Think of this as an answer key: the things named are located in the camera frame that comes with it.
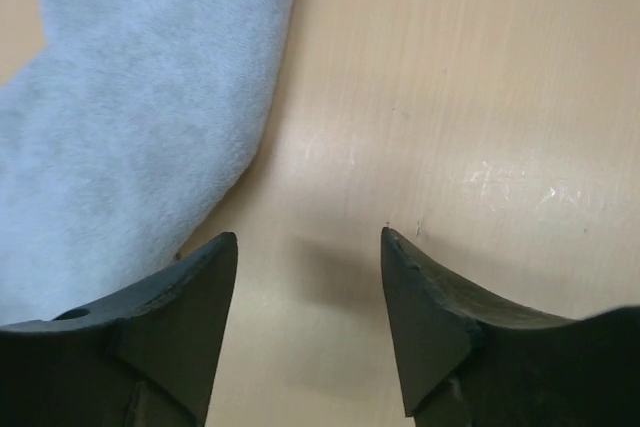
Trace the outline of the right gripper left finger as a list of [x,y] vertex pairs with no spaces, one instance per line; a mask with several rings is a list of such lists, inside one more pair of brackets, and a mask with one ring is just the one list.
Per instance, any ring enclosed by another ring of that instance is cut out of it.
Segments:
[[225,232],[114,294],[2,327],[2,425],[204,425],[237,261]]

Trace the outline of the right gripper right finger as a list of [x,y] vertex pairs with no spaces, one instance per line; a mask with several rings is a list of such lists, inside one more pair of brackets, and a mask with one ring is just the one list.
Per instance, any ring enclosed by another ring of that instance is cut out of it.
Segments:
[[405,414],[419,426],[635,426],[639,310],[573,320],[500,297],[394,229],[381,273]]

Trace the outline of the grey panda towel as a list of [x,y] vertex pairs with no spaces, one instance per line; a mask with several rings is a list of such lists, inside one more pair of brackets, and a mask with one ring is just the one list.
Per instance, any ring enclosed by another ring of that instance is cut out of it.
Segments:
[[1,320],[167,266],[260,143],[293,0],[41,0],[1,90]]

